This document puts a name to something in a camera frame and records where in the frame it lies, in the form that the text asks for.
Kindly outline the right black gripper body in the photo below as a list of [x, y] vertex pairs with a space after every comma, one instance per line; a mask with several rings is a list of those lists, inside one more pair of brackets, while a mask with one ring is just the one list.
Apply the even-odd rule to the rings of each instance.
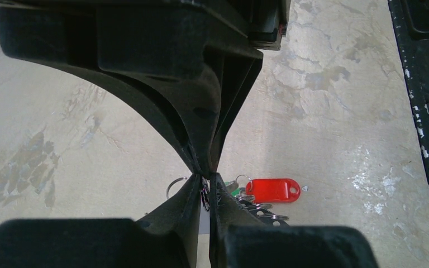
[[0, 1], [0, 7], [81, 13], [90, 8], [189, 7], [197, 8], [249, 39], [262, 50], [279, 50], [286, 35], [291, 1]]

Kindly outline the key with green tag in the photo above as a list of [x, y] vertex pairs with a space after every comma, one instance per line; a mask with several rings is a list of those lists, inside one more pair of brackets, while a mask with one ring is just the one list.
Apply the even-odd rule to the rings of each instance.
[[225, 182], [226, 191], [234, 197], [245, 193], [245, 187], [240, 187], [236, 181]]

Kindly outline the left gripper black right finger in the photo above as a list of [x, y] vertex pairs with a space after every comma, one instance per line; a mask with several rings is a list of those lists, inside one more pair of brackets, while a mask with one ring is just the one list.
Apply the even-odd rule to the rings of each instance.
[[209, 181], [212, 267], [378, 267], [358, 230], [267, 225], [228, 193], [219, 173]]

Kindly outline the keys with red green tags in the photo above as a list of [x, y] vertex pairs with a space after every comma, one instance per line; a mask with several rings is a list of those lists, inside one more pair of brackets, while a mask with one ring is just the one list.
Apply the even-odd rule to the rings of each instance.
[[240, 186], [232, 193], [234, 196], [248, 196], [253, 198], [255, 204], [263, 203], [293, 203], [296, 202], [302, 193], [300, 185], [291, 178], [255, 178], [246, 175], [248, 182], [245, 186]]

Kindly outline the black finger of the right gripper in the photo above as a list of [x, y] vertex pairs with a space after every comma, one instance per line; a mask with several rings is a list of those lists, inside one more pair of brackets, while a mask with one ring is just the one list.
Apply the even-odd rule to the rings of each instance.
[[260, 73], [263, 57], [263, 53], [256, 49], [249, 55], [222, 56], [221, 106], [210, 148], [210, 173], [217, 171], [226, 136]]
[[86, 14], [0, 7], [5, 55], [91, 82], [128, 104], [174, 148], [189, 169], [209, 176], [221, 85], [204, 62], [206, 24], [184, 8], [96, 7]]

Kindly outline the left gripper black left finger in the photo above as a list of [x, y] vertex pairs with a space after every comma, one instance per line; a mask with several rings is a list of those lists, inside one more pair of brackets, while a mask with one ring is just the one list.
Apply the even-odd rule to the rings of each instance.
[[0, 267], [195, 267], [201, 176], [129, 218], [13, 219], [0, 225]]

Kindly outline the silver disc with keyrings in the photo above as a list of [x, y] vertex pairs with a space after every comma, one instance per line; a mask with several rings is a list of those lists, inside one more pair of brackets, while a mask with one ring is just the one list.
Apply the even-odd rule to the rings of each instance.
[[[180, 181], [187, 181], [188, 177], [181, 177], [173, 180], [167, 187], [165, 191], [166, 199], [169, 199], [170, 196], [170, 190], [171, 188]], [[240, 188], [237, 184], [237, 181], [231, 181], [226, 184], [226, 188], [228, 189], [231, 186], [238, 186], [234, 191], [239, 190], [238, 195], [234, 195], [235, 199], [241, 203], [241, 205], [247, 209], [248, 212], [250, 212], [252, 215], [254, 215], [256, 218], [261, 220], [263, 223], [267, 225], [272, 226], [287, 226], [287, 221], [289, 221], [288, 216], [275, 214], [270, 209], [272, 209], [273, 205], [269, 203], [260, 203], [260, 204], [254, 204], [254, 196], [253, 195], [247, 195], [245, 194], [245, 189]]]

